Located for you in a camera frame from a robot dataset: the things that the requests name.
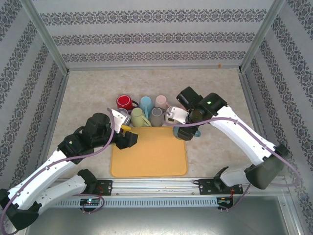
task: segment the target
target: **yellow mat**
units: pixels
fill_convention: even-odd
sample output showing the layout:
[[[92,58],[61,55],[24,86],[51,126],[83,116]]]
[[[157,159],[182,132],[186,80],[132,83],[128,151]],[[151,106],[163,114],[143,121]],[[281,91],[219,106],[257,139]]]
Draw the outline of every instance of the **yellow mat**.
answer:
[[[168,177],[187,173],[185,141],[173,136],[173,128],[133,127],[138,141],[131,148],[113,145],[111,174],[114,177]]]

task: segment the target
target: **table surface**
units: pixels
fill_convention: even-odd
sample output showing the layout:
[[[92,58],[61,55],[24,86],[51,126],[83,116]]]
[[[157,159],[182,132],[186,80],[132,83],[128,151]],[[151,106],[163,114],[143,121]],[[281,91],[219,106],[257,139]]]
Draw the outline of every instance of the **table surface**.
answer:
[[[48,156],[65,136],[84,126],[94,113],[109,115],[107,108],[116,109],[119,95],[128,94],[139,102],[143,96],[154,100],[162,94],[171,105],[179,105],[176,96],[188,86],[203,97],[211,92],[219,94],[247,125],[253,127],[236,69],[72,71]],[[199,130],[200,138],[186,142],[188,172],[183,177],[213,177],[225,166],[250,163],[244,152],[215,127],[203,125]],[[111,153],[112,146],[109,146],[102,153],[82,160],[61,178],[71,178],[86,168],[97,178],[113,178]]]

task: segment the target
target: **patterned wallpaper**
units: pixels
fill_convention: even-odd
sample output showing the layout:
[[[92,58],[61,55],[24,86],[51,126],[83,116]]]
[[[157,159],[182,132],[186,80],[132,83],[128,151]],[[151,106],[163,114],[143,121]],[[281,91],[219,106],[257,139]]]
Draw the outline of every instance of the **patterned wallpaper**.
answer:
[[[63,76],[18,0],[0,3],[0,188],[38,165]]]
[[[313,234],[312,16],[313,1],[286,1],[246,71],[266,137],[287,146],[302,176],[291,196],[305,234]]]
[[[67,66],[238,66],[273,0],[35,0]]]

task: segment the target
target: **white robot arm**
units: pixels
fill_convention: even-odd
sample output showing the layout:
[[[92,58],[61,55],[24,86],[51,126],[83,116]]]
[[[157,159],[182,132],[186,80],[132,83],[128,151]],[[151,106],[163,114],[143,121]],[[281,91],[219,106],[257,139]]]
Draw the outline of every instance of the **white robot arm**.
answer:
[[[0,204],[3,208],[15,195],[17,196],[6,211],[17,230],[28,227],[38,218],[39,214],[62,199],[79,193],[91,194],[95,192],[97,179],[87,169],[80,170],[71,179],[48,188],[61,174],[82,160],[66,161],[67,158],[90,154],[93,153],[94,148],[104,146],[109,140],[112,128],[114,128],[114,134],[111,142],[114,142],[118,148],[131,147],[137,143],[137,134],[132,132],[119,133],[125,117],[115,110],[112,110],[112,115],[114,116],[114,127],[111,127],[110,118],[107,115],[94,114],[87,120],[85,126],[66,136],[51,157],[27,179],[10,190],[0,189]],[[57,161],[61,162],[48,167]],[[46,170],[39,177],[30,181],[35,174],[44,168]],[[28,181],[28,185],[19,192]]]
[[[265,189],[269,183],[282,170],[284,164],[272,155],[268,150],[261,146],[256,139],[266,145],[267,148],[276,152],[282,157],[288,155],[288,150],[283,146],[275,146],[265,140],[248,125],[246,125],[227,105],[227,103],[215,93],[211,93],[205,98],[198,95],[190,87],[183,90],[178,96],[178,101],[185,107],[185,111],[178,107],[170,107],[165,115],[165,120],[169,123],[197,123],[204,120],[214,120],[215,118],[231,118],[236,122],[228,120],[212,121],[210,124],[215,126],[230,139],[232,139],[249,157],[252,165],[233,169],[223,168],[215,177],[215,186],[223,192],[223,187],[231,187],[238,184],[251,183],[259,189]],[[253,138],[241,126],[240,122],[256,137]],[[174,127],[174,135],[182,140],[189,141],[197,132],[199,126]]]

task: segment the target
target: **yellow tag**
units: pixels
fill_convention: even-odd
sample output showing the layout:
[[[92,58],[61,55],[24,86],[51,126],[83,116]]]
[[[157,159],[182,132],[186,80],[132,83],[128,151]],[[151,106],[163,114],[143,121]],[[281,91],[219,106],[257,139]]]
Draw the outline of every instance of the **yellow tag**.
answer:
[[[122,125],[121,128],[123,129],[124,132],[131,130],[131,127],[130,126],[126,126],[126,125]]]

